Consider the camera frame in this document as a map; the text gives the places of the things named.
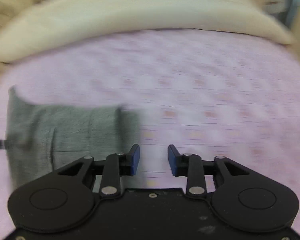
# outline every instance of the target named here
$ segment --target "cloth fold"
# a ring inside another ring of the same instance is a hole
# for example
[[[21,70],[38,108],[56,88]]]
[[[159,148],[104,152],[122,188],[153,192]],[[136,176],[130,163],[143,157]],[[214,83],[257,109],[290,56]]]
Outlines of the cloth fold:
[[[6,149],[13,188],[87,155],[104,160],[127,152],[138,138],[136,112],[31,105],[9,91]]]

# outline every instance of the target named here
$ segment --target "gray-green fabric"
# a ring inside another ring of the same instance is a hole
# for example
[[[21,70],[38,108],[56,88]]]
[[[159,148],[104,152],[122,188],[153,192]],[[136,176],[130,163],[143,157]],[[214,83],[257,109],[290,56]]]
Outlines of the gray-green fabric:
[[[6,149],[17,188],[83,156],[104,160],[139,143],[136,112],[31,105],[9,91]]]

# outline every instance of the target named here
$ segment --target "mattress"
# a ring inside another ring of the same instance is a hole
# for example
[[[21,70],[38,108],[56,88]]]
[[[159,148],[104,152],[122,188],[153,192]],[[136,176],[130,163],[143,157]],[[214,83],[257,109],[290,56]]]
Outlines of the mattress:
[[[290,187],[300,201],[300,64],[263,38],[194,29],[88,39],[15,63],[0,78],[0,138],[8,89],[34,104],[124,105],[141,114],[132,187],[185,187],[167,147],[224,155]],[[209,191],[213,184],[208,181]],[[0,239],[13,230],[7,156],[0,150]],[[300,233],[300,209],[293,224]]]

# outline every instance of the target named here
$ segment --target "folded garment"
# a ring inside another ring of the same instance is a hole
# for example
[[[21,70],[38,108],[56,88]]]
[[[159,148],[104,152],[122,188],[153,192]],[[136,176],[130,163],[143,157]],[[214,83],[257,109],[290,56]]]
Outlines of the folded garment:
[[[13,188],[83,156],[104,160],[139,142],[138,115],[110,106],[31,105],[9,91],[6,149]]]

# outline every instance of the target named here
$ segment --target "metal pin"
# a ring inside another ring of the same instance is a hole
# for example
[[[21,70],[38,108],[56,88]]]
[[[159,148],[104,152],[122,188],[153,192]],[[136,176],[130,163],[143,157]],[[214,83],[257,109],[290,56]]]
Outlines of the metal pin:
[[[204,188],[203,187],[191,187],[189,189],[189,192],[192,194],[192,195],[201,195],[205,192]]]
[[[108,187],[103,187],[101,189],[101,192],[105,195],[113,195],[115,193],[117,193],[117,189],[115,187],[112,187],[112,186],[108,186]]]
[[[158,195],[157,195],[156,193],[150,193],[150,194],[149,194],[149,197],[150,197],[150,198],[156,198],[157,196],[158,196]]]

